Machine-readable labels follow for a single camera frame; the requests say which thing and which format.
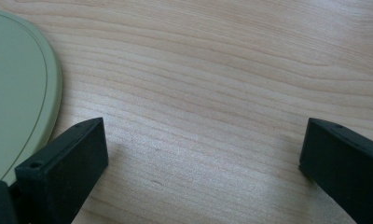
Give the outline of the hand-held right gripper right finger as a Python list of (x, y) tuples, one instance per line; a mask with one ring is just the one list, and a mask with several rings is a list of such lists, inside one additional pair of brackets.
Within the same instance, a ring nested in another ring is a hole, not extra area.
[(310, 118), (299, 169), (357, 224), (373, 224), (373, 141), (337, 123)]

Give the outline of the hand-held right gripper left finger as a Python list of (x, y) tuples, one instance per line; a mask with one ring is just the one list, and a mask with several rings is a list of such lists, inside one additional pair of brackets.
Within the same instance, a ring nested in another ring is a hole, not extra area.
[(104, 120), (72, 126), (15, 168), (23, 224), (71, 224), (108, 166)]

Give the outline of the green round plate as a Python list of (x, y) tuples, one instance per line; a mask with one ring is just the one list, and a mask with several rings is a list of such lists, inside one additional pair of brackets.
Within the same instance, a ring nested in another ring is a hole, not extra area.
[(0, 10), (0, 180), (49, 140), (62, 99), (62, 69), (42, 33)]

